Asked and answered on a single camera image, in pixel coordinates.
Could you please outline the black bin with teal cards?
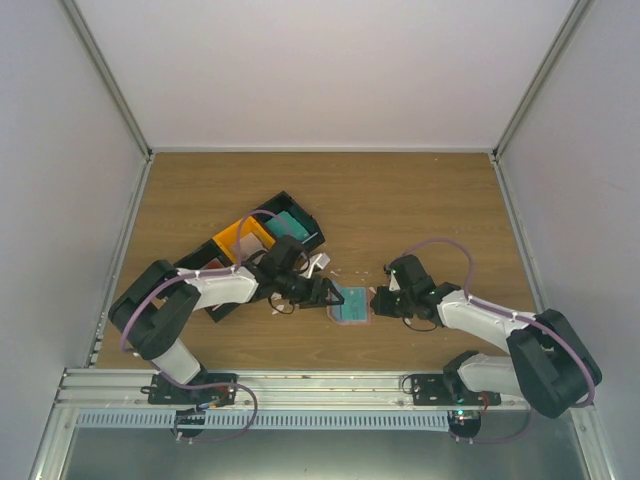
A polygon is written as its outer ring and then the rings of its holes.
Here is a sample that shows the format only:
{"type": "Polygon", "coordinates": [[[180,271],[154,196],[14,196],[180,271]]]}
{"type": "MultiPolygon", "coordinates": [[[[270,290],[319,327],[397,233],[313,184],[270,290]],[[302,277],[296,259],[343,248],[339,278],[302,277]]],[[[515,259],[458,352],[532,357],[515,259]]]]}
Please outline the black bin with teal cards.
{"type": "Polygon", "coordinates": [[[325,243],[319,223],[286,191],[258,206],[252,216],[273,239],[290,235],[300,241],[307,252],[325,243]]]}

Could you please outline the yellow bin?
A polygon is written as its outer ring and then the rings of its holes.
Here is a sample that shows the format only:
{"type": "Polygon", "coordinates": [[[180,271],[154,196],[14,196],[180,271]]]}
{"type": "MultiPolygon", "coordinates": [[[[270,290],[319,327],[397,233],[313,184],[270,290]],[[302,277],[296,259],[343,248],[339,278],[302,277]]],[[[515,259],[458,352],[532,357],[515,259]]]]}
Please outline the yellow bin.
{"type": "Polygon", "coordinates": [[[242,260],[248,259],[261,250],[269,250],[275,243],[275,238],[253,216],[249,217],[241,229],[240,221],[227,227],[213,236],[213,241],[229,258],[236,263],[238,256],[242,260]]]}

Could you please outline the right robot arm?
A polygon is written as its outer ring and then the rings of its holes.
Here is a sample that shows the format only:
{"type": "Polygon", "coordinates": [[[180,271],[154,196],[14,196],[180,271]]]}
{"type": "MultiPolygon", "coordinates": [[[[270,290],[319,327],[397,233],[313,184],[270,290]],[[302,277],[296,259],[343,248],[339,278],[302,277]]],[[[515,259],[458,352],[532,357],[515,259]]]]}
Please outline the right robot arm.
{"type": "Polygon", "coordinates": [[[436,284],[412,254],[395,259],[386,273],[388,285],[378,287],[370,303],[376,315],[426,320],[503,351],[488,356],[470,350],[451,360],[442,382],[451,403],[464,405],[481,392],[510,395],[551,419],[593,403],[601,369],[561,312],[518,312],[486,302],[466,287],[436,284]]]}

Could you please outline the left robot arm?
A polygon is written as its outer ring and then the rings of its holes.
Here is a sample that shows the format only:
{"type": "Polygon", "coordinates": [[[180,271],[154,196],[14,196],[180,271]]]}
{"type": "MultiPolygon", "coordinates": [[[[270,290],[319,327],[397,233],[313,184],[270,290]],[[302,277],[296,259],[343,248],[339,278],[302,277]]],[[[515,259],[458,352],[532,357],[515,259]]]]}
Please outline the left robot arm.
{"type": "Polygon", "coordinates": [[[344,296],[319,274],[327,263],[290,235],[230,267],[184,269],[157,260],[113,303],[108,319],[121,334],[121,350],[153,364],[172,393],[193,404],[205,395],[207,371],[180,340],[192,314],[274,296],[301,309],[341,306],[344,296]]]}

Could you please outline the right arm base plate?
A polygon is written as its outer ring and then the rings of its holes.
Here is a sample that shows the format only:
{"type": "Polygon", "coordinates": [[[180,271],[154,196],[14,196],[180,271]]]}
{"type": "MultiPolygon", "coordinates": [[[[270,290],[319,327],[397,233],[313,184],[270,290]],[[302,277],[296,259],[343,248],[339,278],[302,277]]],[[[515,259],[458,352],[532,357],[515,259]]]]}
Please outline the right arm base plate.
{"type": "Polygon", "coordinates": [[[442,373],[419,373],[408,376],[409,391],[415,406],[478,406],[501,404],[495,392],[473,392],[460,380],[442,373]]]}

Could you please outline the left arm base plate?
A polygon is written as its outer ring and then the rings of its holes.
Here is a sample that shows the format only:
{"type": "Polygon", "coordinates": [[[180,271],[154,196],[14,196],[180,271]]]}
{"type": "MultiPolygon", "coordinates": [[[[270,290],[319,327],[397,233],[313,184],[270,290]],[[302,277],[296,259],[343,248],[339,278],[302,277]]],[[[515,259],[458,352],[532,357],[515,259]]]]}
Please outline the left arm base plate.
{"type": "Polygon", "coordinates": [[[238,376],[233,373],[207,373],[197,384],[216,383],[217,387],[189,390],[171,384],[160,374],[152,377],[151,383],[143,386],[140,392],[151,405],[201,405],[212,404],[216,407],[233,405],[235,402],[235,384],[238,376]]]}

